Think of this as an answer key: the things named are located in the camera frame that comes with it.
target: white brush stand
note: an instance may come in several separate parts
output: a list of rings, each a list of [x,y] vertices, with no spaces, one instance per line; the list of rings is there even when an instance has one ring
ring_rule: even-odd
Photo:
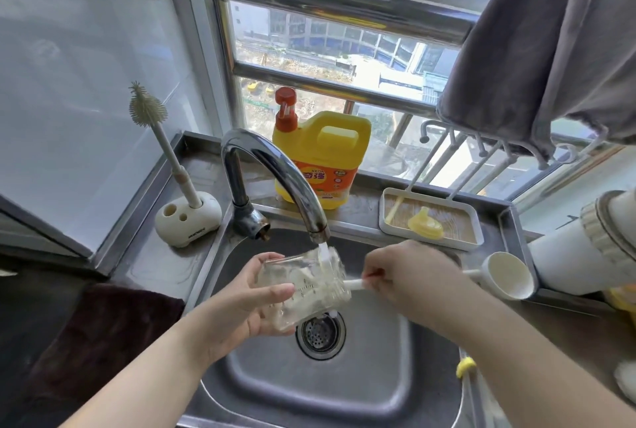
[[[192,208],[185,197],[167,203],[155,215],[155,230],[161,240],[172,247],[186,247],[221,225],[221,206],[214,196],[207,192],[197,192],[203,202],[199,208]]]

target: brush bristles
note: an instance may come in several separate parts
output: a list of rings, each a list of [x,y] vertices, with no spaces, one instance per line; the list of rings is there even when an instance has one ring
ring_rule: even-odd
[[[150,127],[168,118],[168,110],[162,102],[146,91],[137,81],[130,87],[132,91],[131,113],[132,121],[141,127]]]

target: faucet spout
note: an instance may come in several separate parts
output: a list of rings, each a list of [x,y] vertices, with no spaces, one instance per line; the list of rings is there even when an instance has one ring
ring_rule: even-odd
[[[270,228],[267,218],[254,208],[245,191],[239,150],[258,160],[289,192],[300,210],[312,241],[322,243],[329,239],[329,226],[324,210],[298,167],[269,140],[242,128],[230,130],[221,142],[221,159],[232,192],[236,231],[251,239],[263,239]]]

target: maroon towel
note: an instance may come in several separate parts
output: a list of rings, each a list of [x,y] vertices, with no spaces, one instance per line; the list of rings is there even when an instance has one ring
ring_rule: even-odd
[[[167,295],[93,284],[31,370],[27,399],[84,403],[179,320],[185,304]]]

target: hand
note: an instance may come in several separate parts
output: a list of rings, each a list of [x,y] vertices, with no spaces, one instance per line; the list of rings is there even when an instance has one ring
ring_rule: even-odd
[[[409,320],[458,344],[475,304],[489,297],[448,256],[414,240],[367,254],[362,279]]]
[[[225,288],[183,319],[189,324],[195,349],[203,356],[207,366],[253,336],[289,335],[294,332],[294,329],[284,333],[277,331],[261,317],[260,311],[261,307],[289,299],[294,294],[294,285],[254,287],[263,262],[282,257],[284,255],[275,252],[255,255]]]

